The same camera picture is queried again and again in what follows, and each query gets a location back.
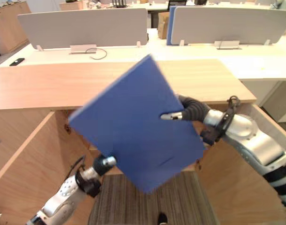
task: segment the wall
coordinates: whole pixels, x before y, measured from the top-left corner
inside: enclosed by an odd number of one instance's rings
[[[65,0],[27,0],[32,13],[60,11],[59,4]]]

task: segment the blue folder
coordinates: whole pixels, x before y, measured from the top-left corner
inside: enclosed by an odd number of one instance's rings
[[[104,156],[114,156],[118,168],[147,193],[203,156],[191,122],[160,119],[181,110],[148,55],[69,120]]]

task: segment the cardboard box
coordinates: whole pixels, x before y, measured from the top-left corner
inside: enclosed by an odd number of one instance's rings
[[[158,37],[160,39],[167,38],[167,29],[169,23],[169,12],[158,14]]]
[[[70,3],[60,3],[60,8],[62,11],[68,11],[68,10],[81,10],[83,9],[83,1],[75,1]]]

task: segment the carpet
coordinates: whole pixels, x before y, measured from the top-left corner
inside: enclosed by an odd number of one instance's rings
[[[156,225],[164,212],[170,225],[218,225],[196,172],[181,172],[151,194],[122,175],[104,177],[89,225]]]

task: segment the wooden tabletop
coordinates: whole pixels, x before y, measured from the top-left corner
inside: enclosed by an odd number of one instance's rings
[[[133,65],[101,62],[0,67],[0,110],[80,107]],[[231,95],[245,103],[256,100],[218,60],[159,61],[158,65],[179,94],[208,104],[225,104]]]

